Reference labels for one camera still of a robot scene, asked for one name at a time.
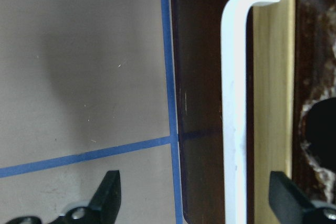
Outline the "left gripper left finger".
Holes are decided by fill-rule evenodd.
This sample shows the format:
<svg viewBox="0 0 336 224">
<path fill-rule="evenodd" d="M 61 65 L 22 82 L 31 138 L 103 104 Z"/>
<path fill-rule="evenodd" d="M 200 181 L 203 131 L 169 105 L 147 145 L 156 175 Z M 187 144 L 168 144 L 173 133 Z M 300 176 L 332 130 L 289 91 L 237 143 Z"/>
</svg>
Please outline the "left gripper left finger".
<svg viewBox="0 0 336 224">
<path fill-rule="evenodd" d="M 121 180 L 118 170 L 108 171 L 87 206 L 61 214 L 53 224 L 113 224 L 121 206 Z"/>
</svg>

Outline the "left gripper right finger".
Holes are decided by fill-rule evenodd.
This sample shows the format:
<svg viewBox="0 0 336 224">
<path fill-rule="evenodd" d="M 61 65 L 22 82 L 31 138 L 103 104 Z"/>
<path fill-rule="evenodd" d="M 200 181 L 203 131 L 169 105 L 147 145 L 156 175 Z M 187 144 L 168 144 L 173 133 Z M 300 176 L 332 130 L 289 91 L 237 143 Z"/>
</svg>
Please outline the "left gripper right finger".
<svg viewBox="0 0 336 224">
<path fill-rule="evenodd" d="M 280 223 L 335 223 L 335 205 L 310 200 L 284 172 L 270 173 L 268 200 Z"/>
</svg>

